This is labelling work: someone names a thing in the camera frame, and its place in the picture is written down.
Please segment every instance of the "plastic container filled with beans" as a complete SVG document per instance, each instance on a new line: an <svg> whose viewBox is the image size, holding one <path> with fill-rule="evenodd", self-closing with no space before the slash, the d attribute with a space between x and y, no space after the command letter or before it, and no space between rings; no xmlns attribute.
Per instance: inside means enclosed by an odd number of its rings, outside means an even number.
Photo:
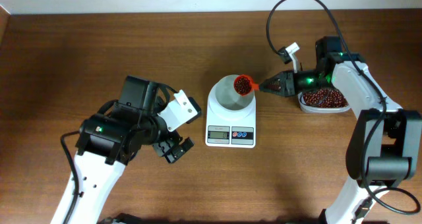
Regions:
<svg viewBox="0 0 422 224"><path fill-rule="evenodd" d="M323 88L298 95L301 110L306 113L342 113L350 109L337 89Z"/></svg>

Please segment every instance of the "wooden tabletop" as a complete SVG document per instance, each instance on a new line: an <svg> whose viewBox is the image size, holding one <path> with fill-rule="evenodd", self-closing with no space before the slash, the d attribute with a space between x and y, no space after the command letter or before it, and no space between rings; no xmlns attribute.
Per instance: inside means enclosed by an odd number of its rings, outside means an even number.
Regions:
<svg viewBox="0 0 422 224"><path fill-rule="evenodd" d="M12 16L0 50L0 220L49 223L65 190L69 164L59 137L76 130L127 75L183 89L203 116L179 129L195 146L169 165L143 146L129 163L100 218L267 221L318 217L347 177L351 111L313 115L297 98L257 93L256 146L204 143L206 102L229 74L257 82L287 70L265 37L268 12ZM422 111L422 10L334 11L349 48L366 58L382 89L403 108ZM335 31L322 11L274 15L276 47L297 42L313 69L315 41ZM76 138L68 140L75 153ZM400 187L422 199L422 157ZM408 198L383 198L413 209ZM420 223L376 205L367 220Z"/></svg>

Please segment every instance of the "clear bowl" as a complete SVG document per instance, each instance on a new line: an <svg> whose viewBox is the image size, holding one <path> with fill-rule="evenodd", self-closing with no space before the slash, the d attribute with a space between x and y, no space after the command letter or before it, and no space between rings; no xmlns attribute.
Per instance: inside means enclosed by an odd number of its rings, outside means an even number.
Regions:
<svg viewBox="0 0 422 224"><path fill-rule="evenodd" d="M297 99L299 100L299 105L301 106L301 110L305 113L343 113L350 109L350 105L346 107L340 107L340 108L318 108L318 107L308 106L306 105L305 100L302 97L302 93L299 93L297 95Z"/></svg>

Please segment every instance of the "white bracket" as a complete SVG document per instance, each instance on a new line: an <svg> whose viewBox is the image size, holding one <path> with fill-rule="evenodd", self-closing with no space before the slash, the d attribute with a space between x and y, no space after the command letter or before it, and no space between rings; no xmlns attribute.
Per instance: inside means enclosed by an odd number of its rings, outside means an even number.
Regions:
<svg viewBox="0 0 422 224"><path fill-rule="evenodd" d="M287 53L289 54L291 60L293 61L293 69L295 73L297 73L297 68L299 66L299 60L297 60L297 57L295 53L299 50L298 44L295 42L291 44L289 47L286 48Z"/></svg>
<svg viewBox="0 0 422 224"><path fill-rule="evenodd" d="M166 122L167 129L170 132L173 132L182 124L198 115L198 111L193 107L183 90L180 90L179 93L174 93L174 97L175 99L163 111L158 113L158 116Z"/></svg>

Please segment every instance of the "scale control panel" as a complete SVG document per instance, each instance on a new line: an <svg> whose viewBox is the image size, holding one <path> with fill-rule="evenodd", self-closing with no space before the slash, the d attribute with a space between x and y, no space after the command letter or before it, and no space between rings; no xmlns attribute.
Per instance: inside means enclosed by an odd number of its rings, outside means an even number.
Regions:
<svg viewBox="0 0 422 224"><path fill-rule="evenodd" d="M242 126L208 126L207 142L211 144L254 145L254 128Z"/></svg>

